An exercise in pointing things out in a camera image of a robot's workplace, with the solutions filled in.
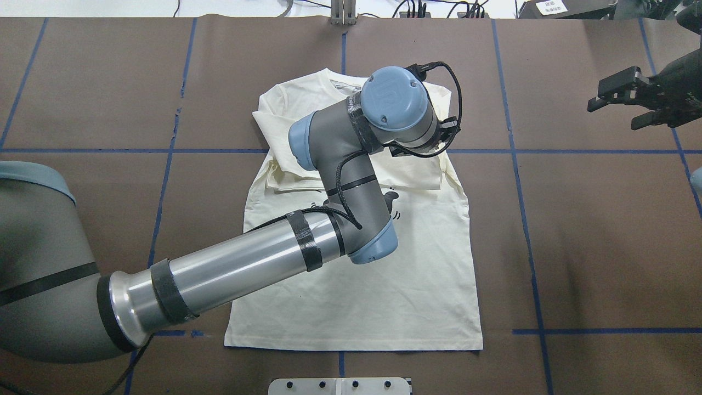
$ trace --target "t-shirt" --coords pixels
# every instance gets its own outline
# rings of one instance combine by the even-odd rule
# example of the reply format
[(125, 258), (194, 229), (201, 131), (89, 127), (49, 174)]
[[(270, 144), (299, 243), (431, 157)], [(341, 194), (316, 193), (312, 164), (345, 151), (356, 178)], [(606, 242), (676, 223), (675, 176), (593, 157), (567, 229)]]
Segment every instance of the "t-shirt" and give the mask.
[[(290, 126), (361, 89), (365, 78), (322, 70), (271, 88), (253, 113), (270, 151), (249, 190), (244, 230), (322, 205), (319, 173), (302, 169)], [(451, 92), (425, 84), (439, 119)], [(448, 155), (371, 155), (399, 247), (386, 258), (326, 263), (232, 303), (225, 345), (308, 351), (482, 349), (468, 198)]]

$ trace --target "wire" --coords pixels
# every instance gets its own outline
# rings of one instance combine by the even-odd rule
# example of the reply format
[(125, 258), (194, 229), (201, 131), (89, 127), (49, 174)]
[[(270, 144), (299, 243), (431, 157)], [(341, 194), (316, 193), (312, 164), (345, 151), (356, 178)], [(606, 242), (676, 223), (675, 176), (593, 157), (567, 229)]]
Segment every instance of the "wire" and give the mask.
[(461, 4), (465, 4), (465, 14), (467, 15), (468, 11), (470, 11), (470, 4), (468, 4), (467, 1), (457, 1), (456, 3), (453, 3), (453, 7), (451, 7), (449, 14), (446, 15), (446, 19), (449, 19), (451, 17), (451, 13), (453, 13), (453, 10), (455, 10), (456, 7), (460, 6)]
[[(149, 336), (149, 339), (146, 341), (146, 344), (144, 344), (144, 346), (141, 349), (139, 349), (139, 352), (136, 354), (136, 357), (134, 357), (134, 359), (129, 363), (129, 366), (127, 366), (127, 369), (125, 369), (124, 372), (122, 373), (122, 375), (119, 376), (119, 379), (117, 379), (117, 381), (114, 382), (114, 384), (110, 388), (108, 388), (105, 392), (101, 393), (100, 395), (110, 395), (110, 394), (114, 393), (117, 390), (117, 388), (119, 388), (120, 385), (122, 385), (122, 382), (124, 382), (124, 380), (127, 378), (127, 376), (129, 376), (129, 374), (132, 373), (132, 371), (136, 367), (136, 364), (139, 362), (141, 357), (146, 352), (146, 348), (149, 346), (152, 339), (154, 339), (154, 335)], [(18, 395), (39, 395), (36, 392), (30, 391), (28, 389), (20, 388), (20, 387), (12, 384), (10, 382), (7, 382), (3, 379), (0, 379), (0, 387), (7, 389), (11, 392), (14, 392), (15, 394), (18, 394)]]
[(402, 4), (405, 4), (405, 3), (407, 3), (408, 1), (409, 1), (409, 0), (402, 0), (402, 2), (400, 2), (400, 4), (397, 4), (397, 8), (395, 9), (395, 12), (392, 13), (391, 18), (394, 18), (394, 17), (397, 15), (397, 11), (399, 11), (399, 8), (402, 7)]
[(293, 9), (293, 0), (288, 0), (287, 8), (285, 8), (285, 11), (278, 15), (278, 18), (285, 18), (285, 15), (288, 15), (291, 9)]
[(453, 139), (456, 137), (456, 134), (458, 134), (458, 132), (461, 131), (461, 120), (463, 119), (463, 93), (461, 92), (461, 85), (458, 83), (458, 78), (456, 78), (456, 74), (451, 69), (451, 66), (447, 65), (444, 62), (432, 62), (432, 63), (428, 63), (428, 64), (422, 66), (423, 69), (425, 67), (426, 67), (425, 71), (435, 69), (436, 67), (443, 67), (451, 75), (451, 78), (453, 79), (453, 83), (456, 85), (456, 93), (458, 94), (458, 118), (456, 119), (456, 121), (458, 121), (458, 124), (457, 124), (458, 127), (456, 128), (456, 131), (454, 133), (452, 133), (452, 135), (450, 135), (449, 139), (446, 140), (446, 142), (444, 143), (444, 147), (442, 147), (440, 150), (435, 151), (435, 152), (430, 153), (430, 154), (415, 153), (414, 151), (408, 150), (407, 148), (405, 148), (402, 145), (397, 144), (397, 143), (383, 144), (383, 147), (393, 147), (393, 148), (396, 148), (396, 149), (402, 151), (403, 153), (406, 153), (406, 154), (412, 155), (412, 156), (416, 156), (416, 157), (434, 157), (434, 156), (437, 156), (438, 154), (444, 152), (446, 149), (448, 149), (449, 146), (451, 145), (451, 143), (453, 143)]
[(314, 4), (316, 6), (320, 6), (320, 7), (324, 7), (324, 8), (331, 8), (331, 6), (327, 6), (325, 4), (315, 3), (314, 1), (310, 1), (310, 0), (299, 0), (299, 1), (304, 1), (305, 3), (311, 3), (311, 4)]
[[(310, 207), (309, 209), (302, 209), (300, 210), (302, 213), (306, 212), (326, 212), (326, 213), (331, 213), (331, 214), (337, 214), (338, 216), (344, 218), (345, 220), (349, 221), (353, 226), (356, 227), (356, 229), (363, 229), (363, 225), (361, 225), (358, 220), (356, 220), (356, 217), (353, 215), (353, 212), (351, 212), (351, 207), (349, 207), (348, 203), (346, 202), (346, 197), (344, 196), (344, 190), (341, 188), (341, 170), (343, 169), (344, 165), (347, 164), (350, 160), (359, 157), (363, 154), (366, 154), (366, 151), (360, 150), (356, 151), (354, 153), (351, 153), (347, 157), (345, 157), (341, 162), (339, 162), (339, 165), (336, 167), (336, 179), (334, 180), (334, 183), (336, 185), (336, 194), (339, 195), (339, 200), (341, 201), (341, 205), (344, 207), (344, 210), (346, 212), (342, 212), (340, 210), (337, 210), (335, 208), (329, 207), (329, 206), (318, 206), (318, 207)], [(282, 221), (286, 218), (286, 215), (281, 215), (276, 218), (271, 219), (270, 221), (266, 221), (263, 224), (256, 226), (255, 228), (249, 229), (245, 233), (248, 232), (253, 232), (257, 229), (264, 228), (266, 226), (275, 224), (276, 222)]]

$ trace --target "silver arm tube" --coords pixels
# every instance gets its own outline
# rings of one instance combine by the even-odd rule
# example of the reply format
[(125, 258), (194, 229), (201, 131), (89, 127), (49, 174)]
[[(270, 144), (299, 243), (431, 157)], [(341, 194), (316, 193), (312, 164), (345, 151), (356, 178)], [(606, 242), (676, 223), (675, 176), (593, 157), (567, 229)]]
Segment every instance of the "silver arm tube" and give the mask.
[[(322, 262), (338, 258), (338, 231), (330, 216), (310, 212), (304, 217)], [(146, 343), (151, 333), (174, 324), (164, 313), (164, 300), (154, 291), (154, 266), (133, 275), (115, 272), (110, 278), (115, 318), (135, 347)], [(307, 269), (298, 238), (286, 220), (174, 259), (168, 266), (176, 297), (193, 316)]]

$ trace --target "black cable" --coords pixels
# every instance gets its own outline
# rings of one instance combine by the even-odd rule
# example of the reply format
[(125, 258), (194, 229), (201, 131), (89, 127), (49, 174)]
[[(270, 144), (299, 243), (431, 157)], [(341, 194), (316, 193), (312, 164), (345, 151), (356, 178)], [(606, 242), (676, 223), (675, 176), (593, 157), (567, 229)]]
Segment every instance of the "black cable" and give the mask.
[(453, 7), (451, 7), (451, 10), (449, 11), (449, 14), (446, 15), (446, 19), (449, 19), (451, 17), (451, 13), (453, 13), (453, 10), (456, 9), (461, 4), (465, 4), (465, 12), (468, 14), (468, 11), (470, 10), (470, 4), (468, 4), (467, 1), (457, 1), (456, 3), (453, 3)]
[[(105, 392), (101, 393), (100, 395), (111, 395), (112, 393), (114, 393), (117, 390), (117, 388), (119, 388), (120, 385), (122, 385), (122, 382), (124, 382), (124, 380), (127, 378), (127, 376), (129, 376), (129, 374), (132, 373), (132, 371), (136, 367), (136, 364), (139, 362), (141, 357), (146, 352), (146, 348), (149, 346), (149, 344), (151, 343), (151, 340), (153, 338), (154, 338), (154, 335), (149, 336), (149, 339), (146, 341), (146, 344), (144, 344), (144, 346), (141, 349), (139, 349), (139, 352), (136, 354), (136, 357), (134, 357), (134, 359), (129, 363), (129, 366), (127, 366), (127, 369), (125, 369), (124, 372), (122, 373), (122, 375), (119, 376), (119, 379), (117, 379), (117, 381), (114, 382), (114, 384), (110, 388), (108, 388)], [(7, 389), (11, 392), (14, 392), (15, 394), (18, 394), (18, 395), (39, 395), (36, 392), (30, 391), (28, 389), (20, 388), (20, 387), (12, 384), (10, 382), (7, 382), (3, 379), (0, 379), (0, 387)]]
[(470, 9), (466, 10), (465, 15), (463, 16), (464, 19), (467, 18), (473, 18), (473, 15), (478, 12), (480, 13), (480, 4), (478, 4), (477, 0), (476, 2), (473, 3), (473, 5), (470, 7)]
[(319, 4), (319, 3), (315, 3), (314, 1), (310, 1), (310, 0), (299, 0), (299, 1), (304, 1), (305, 3), (312, 3), (316, 6), (320, 6), (320, 7), (324, 7), (324, 8), (331, 8), (331, 6), (327, 6), (326, 4)]
[(358, 221), (356, 221), (356, 217), (351, 212), (351, 208), (349, 207), (348, 203), (346, 203), (346, 197), (344, 197), (344, 190), (341, 188), (341, 169), (343, 169), (344, 165), (347, 164), (351, 159), (354, 159), (364, 154), (367, 154), (367, 152), (363, 150), (356, 151), (355, 153), (345, 157), (344, 160), (339, 162), (339, 165), (336, 167), (336, 190), (337, 194), (339, 195), (339, 200), (341, 201), (341, 205), (344, 207), (344, 210), (346, 210), (347, 214), (349, 214), (349, 221), (351, 222), (351, 224), (354, 224), (354, 226), (356, 226), (357, 229), (361, 229), (363, 228), (363, 226), (361, 226), (361, 224)]
[(461, 85), (458, 83), (458, 78), (456, 78), (456, 74), (453, 72), (451, 69), (451, 66), (447, 65), (444, 62), (432, 62), (428, 63), (424, 66), (422, 66), (422, 69), (426, 72), (432, 69), (435, 69), (436, 67), (443, 67), (446, 69), (446, 71), (449, 72), (451, 75), (451, 78), (453, 79), (453, 83), (456, 85), (456, 93), (458, 94), (458, 118), (456, 119), (457, 121), (457, 128), (456, 131), (450, 135), (449, 139), (446, 140), (444, 143), (444, 147), (442, 147), (440, 150), (430, 153), (430, 154), (420, 154), (420, 153), (415, 153), (414, 151), (408, 150), (407, 148), (403, 147), (400, 144), (397, 143), (386, 143), (383, 144), (383, 147), (393, 147), (396, 148), (403, 153), (406, 153), (408, 155), (416, 156), (416, 157), (434, 157), (437, 156), (438, 154), (444, 152), (446, 149), (449, 148), (451, 143), (453, 143), (453, 139), (456, 137), (456, 134), (458, 134), (459, 131), (461, 131), (461, 120), (463, 119), (463, 93), (461, 92)]
[(288, 6), (285, 8), (285, 11), (278, 15), (278, 18), (285, 18), (285, 16), (288, 15), (291, 9), (293, 9), (293, 0), (288, 0)]
[(395, 9), (395, 12), (392, 13), (391, 18), (394, 18), (397, 15), (397, 11), (399, 11), (399, 8), (402, 7), (402, 4), (405, 4), (408, 1), (409, 0), (402, 0), (402, 2), (400, 4), (397, 4), (397, 8)]

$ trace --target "black tape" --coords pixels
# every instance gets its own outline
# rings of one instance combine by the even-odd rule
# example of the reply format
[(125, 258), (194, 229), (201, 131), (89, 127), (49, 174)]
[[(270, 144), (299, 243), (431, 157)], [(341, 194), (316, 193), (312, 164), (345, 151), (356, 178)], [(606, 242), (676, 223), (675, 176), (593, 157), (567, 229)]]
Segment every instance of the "black tape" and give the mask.
[(317, 246), (317, 242), (314, 241), (312, 229), (310, 229), (305, 215), (300, 210), (297, 210), (285, 214), (285, 217), (288, 219), (290, 227), (292, 227), (293, 233), (295, 233), (295, 238), (298, 240), (300, 251), (303, 253), (303, 258), (305, 259), (307, 271), (321, 268), (322, 251)]
[(105, 332), (107, 332), (107, 336), (112, 340), (112, 343), (123, 352), (132, 352), (136, 350), (136, 347), (131, 344), (129, 339), (124, 335), (124, 332), (122, 332), (117, 322), (117, 317), (114, 315), (112, 298), (110, 298), (110, 276), (112, 276), (112, 274), (100, 277), (100, 280), (98, 280), (96, 296), (98, 298), (100, 320), (102, 321), (102, 326), (105, 328)]
[(328, 212), (326, 215), (329, 216), (329, 222), (331, 222), (331, 227), (334, 228), (334, 233), (336, 233), (336, 240), (339, 242), (339, 255), (346, 255), (346, 246), (344, 245), (344, 237), (341, 236), (341, 230), (339, 229), (339, 223), (336, 221), (334, 214)]
[(190, 311), (173, 279), (168, 259), (151, 266), (151, 285), (156, 300), (166, 319), (173, 325), (182, 324), (199, 317)]
[(40, 292), (50, 290), (51, 288), (60, 287), (61, 285), (70, 283), (71, 281), (79, 280), (84, 277), (99, 273), (98, 265), (95, 262), (69, 268), (58, 273), (50, 274), (36, 280), (27, 281), (24, 284), (19, 284), (16, 287), (9, 288), (0, 292), (0, 306), (5, 306), (12, 302), (16, 302), (25, 297), (36, 295)]
[[(377, 179), (378, 179), (378, 177), (376, 177), (375, 174), (372, 174), (372, 175), (364, 177), (362, 179), (357, 179), (356, 181), (345, 183), (344, 185), (341, 186), (341, 190), (347, 191), (351, 188), (356, 188), (357, 186), (361, 186), (365, 183), (369, 183), (369, 182), (375, 181)], [(337, 193), (339, 193), (339, 191), (336, 188), (332, 188), (326, 192), (326, 195), (331, 197), (331, 196), (336, 195)]]
[(379, 153), (383, 150), (383, 144), (380, 143), (376, 134), (373, 133), (371, 129), (371, 123), (363, 115), (363, 110), (361, 109), (361, 93), (357, 92), (346, 98), (346, 108), (349, 113), (349, 120), (351, 121), (351, 126), (358, 136), (358, 140), (361, 142), (361, 147), (368, 154)]

